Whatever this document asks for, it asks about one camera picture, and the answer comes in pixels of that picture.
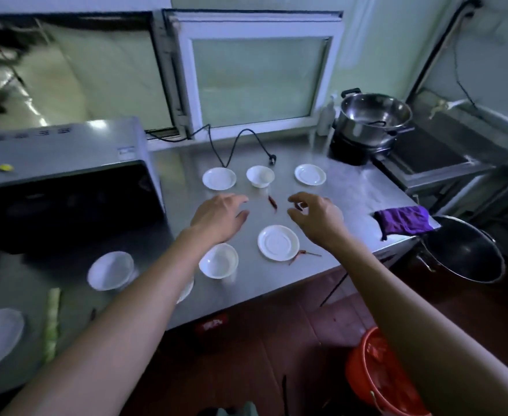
pot handle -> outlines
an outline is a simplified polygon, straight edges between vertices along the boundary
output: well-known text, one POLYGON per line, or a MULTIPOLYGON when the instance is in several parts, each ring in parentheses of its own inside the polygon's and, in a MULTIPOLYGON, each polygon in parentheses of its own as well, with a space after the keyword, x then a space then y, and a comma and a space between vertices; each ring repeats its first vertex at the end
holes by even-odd
POLYGON ((347 95, 350 95, 352 93, 361 93, 361 90, 360 88, 354 88, 354 89, 348 89, 348 90, 343 90, 341 92, 341 97, 346 97, 347 95))
POLYGON ((488 234, 488 232, 485 232, 484 230, 482 229, 479 229, 481 231, 481 233, 483 235, 485 235, 487 238, 489 238, 489 240, 493 243, 493 244, 496 244, 496 239, 494 239, 491 235, 488 234))
POLYGON ((409 132, 409 131, 414 131, 416 129, 416 127, 412 126, 412 127, 404 127, 400 130, 392 130, 392 131, 387 131, 387 134, 389 136, 397 136, 398 134, 402 134, 403 132, 409 132))
POLYGON ((421 255, 416 255, 416 259, 418 259, 419 261, 421 261, 425 267, 427 267, 427 269, 431 272, 431 273, 436 273, 437 270, 434 270, 431 268, 431 266, 429 264, 427 264, 424 260, 424 258, 421 256, 421 255))

red bucket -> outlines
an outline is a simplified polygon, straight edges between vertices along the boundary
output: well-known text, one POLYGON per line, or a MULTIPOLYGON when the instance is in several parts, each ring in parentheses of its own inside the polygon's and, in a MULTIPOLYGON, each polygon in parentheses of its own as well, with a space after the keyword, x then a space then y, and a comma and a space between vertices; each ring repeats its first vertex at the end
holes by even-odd
POLYGON ((400 416, 430 415, 377 327, 350 353, 345 374, 356 395, 372 406, 400 416))

black pipe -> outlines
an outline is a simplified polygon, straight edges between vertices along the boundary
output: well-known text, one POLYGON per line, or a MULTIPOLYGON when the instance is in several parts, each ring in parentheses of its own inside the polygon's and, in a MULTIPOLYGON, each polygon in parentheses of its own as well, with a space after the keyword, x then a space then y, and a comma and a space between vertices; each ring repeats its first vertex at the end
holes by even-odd
POLYGON ((460 14, 464 11, 464 9, 467 6, 473 6, 476 9, 480 9, 483 7, 483 0, 466 0, 460 4, 460 6, 456 9, 456 12, 452 15, 452 19, 450 19, 449 25, 446 27, 446 30, 444 31, 444 34, 441 35, 441 39, 438 40, 437 44, 433 47, 433 50, 431 51, 431 54, 429 55, 429 58, 425 62, 425 65, 423 69, 421 70, 419 76, 417 77, 416 83, 412 87, 412 90, 410 91, 410 94, 408 95, 407 103, 410 103, 414 100, 414 97, 416 97, 417 94, 417 88, 420 86, 421 82, 425 78, 425 74, 427 73, 427 70, 431 67, 431 64, 433 64, 433 61, 435 60, 435 57, 439 54, 441 51, 442 46, 445 43, 446 38, 452 31, 452 28, 456 25, 456 22, 458 21, 458 17, 460 14))

purple cloth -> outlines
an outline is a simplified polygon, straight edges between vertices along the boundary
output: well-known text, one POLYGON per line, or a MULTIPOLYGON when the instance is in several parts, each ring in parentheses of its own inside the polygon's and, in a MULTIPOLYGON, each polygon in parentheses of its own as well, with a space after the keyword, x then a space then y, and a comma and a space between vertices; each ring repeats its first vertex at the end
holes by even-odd
POLYGON ((429 225, 429 212, 423 206, 380 210, 373 217, 381 227, 382 241, 386 241, 387 235, 417 235, 433 230, 429 225))

black handle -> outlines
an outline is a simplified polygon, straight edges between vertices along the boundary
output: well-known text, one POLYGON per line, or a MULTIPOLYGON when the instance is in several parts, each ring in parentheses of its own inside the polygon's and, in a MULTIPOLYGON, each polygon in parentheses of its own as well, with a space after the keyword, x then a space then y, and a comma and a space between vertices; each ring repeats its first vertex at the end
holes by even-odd
POLYGON ((414 131, 416 129, 416 127, 404 127, 403 129, 400 129, 400 130, 391 130, 391 131, 387 131, 387 134, 389 136, 397 136, 398 134, 402 134, 403 132, 409 132, 409 131, 414 131))
POLYGON ((350 95, 351 93, 361 93, 361 90, 360 88, 354 88, 354 89, 348 89, 348 90, 343 90, 341 92, 341 97, 345 97, 347 95, 350 95))

